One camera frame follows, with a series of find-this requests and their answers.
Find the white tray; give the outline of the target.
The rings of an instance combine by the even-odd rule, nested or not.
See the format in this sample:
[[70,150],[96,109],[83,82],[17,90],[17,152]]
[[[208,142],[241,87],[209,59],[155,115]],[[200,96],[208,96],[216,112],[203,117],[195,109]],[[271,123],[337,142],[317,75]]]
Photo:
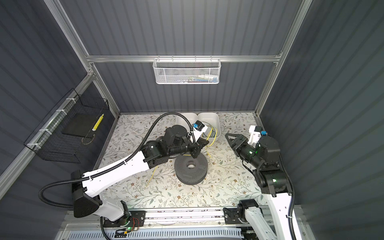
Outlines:
[[[198,120],[198,115],[195,113],[181,113],[181,115],[183,115],[191,125],[195,124]],[[183,126],[187,130],[187,132],[190,132],[190,127],[183,117],[176,116],[175,125]]]
[[203,134],[204,137],[207,137],[211,129],[214,129],[214,133],[211,137],[217,135],[217,138],[221,135],[221,126],[220,119],[216,113],[199,113],[198,120],[203,122],[208,126],[207,131]]

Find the grey perforated cable spool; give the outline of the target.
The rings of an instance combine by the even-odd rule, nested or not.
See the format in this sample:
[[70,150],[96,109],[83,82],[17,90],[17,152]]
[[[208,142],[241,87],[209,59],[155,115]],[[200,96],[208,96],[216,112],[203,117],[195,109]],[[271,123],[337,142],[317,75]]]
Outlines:
[[174,164],[175,174],[179,181],[185,185],[201,183],[208,172],[208,160],[203,154],[196,159],[192,156],[178,156]]

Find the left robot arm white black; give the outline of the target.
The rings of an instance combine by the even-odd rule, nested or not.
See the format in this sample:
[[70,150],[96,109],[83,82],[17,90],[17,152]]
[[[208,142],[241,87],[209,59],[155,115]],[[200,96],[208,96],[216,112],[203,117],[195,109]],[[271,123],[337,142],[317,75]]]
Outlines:
[[[184,115],[176,112],[173,115],[181,117],[187,127],[172,126],[166,129],[164,136],[149,141],[148,137],[157,123],[169,115],[171,113],[162,114],[154,121],[139,146],[129,156],[91,172],[73,172],[69,180],[47,184],[39,190],[39,199],[53,207],[72,209],[76,218],[96,215],[112,222],[129,221],[131,215],[127,204],[102,196],[105,189],[130,176],[165,164],[170,158],[189,153],[195,159],[209,143],[203,138],[208,129],[204,123],[196,121],[192,124]],[[71,204],[57,203],[45,197],[45,191],[62,185],[72,186]]]

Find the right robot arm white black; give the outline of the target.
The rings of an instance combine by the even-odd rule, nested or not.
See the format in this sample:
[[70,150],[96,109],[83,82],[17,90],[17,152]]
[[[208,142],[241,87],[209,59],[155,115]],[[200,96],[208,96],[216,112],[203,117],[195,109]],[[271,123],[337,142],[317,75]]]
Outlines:
[[240,134],[225,135],[235,155],[251,170],[272,214],[272,228],[254,199],[240,200],[237,216],[248,223],[260,240],[300,240],[299,225],[294,213],[295,190],[282,164],[281,150],[276,139],[261,136],[256,144]]

